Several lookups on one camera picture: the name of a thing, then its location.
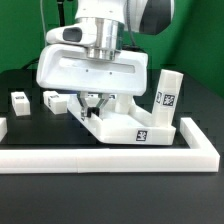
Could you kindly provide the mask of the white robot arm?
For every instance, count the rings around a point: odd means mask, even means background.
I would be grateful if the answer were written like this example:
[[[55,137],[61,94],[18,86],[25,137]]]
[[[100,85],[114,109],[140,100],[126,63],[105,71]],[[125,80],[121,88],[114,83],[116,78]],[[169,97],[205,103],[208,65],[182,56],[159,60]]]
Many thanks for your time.
[[[136,46],[124,49],[123,34],[156,35],[173,14],[174,0],[78,0],[75,23],[46,34],[37,83],[75,90],[83,119],[99,113],[111,94],[142,95],[148,55]]]

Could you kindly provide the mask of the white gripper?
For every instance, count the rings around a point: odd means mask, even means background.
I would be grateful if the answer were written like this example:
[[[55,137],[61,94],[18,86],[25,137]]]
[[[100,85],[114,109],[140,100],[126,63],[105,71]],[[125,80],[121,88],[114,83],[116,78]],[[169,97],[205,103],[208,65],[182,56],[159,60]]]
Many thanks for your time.
[[[83,47],[53,44],[40,55],[36,81],[43,88],[85,91],[77,93],[85,120],[91,117],[87,92],[100,93],[92,109],[96,116],[109,101],[107,93],[141,96],[147,86],[147,63],[145,53],[123,50],[114,60],[103,61],[88,58]]]

